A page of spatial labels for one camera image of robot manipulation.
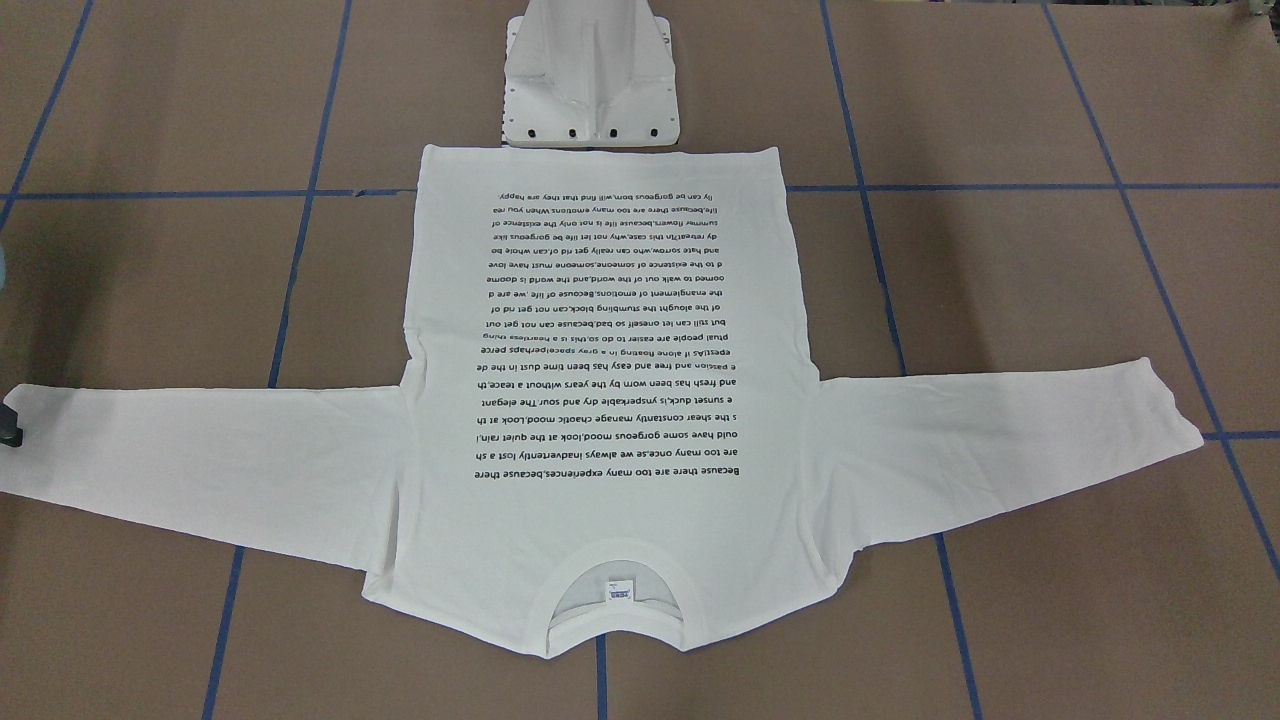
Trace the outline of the white long-sleeve printed shirt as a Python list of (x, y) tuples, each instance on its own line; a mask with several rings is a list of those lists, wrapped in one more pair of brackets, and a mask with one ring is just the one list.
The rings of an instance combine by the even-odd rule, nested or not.
[(552, 659), (687, 651), (914, 541), (1202, 446), (1144, 357), (835, 378), (776, 150), (429, 146), (397, 386), (18, 386), (3, 489), (364, 573), (366, 600)]

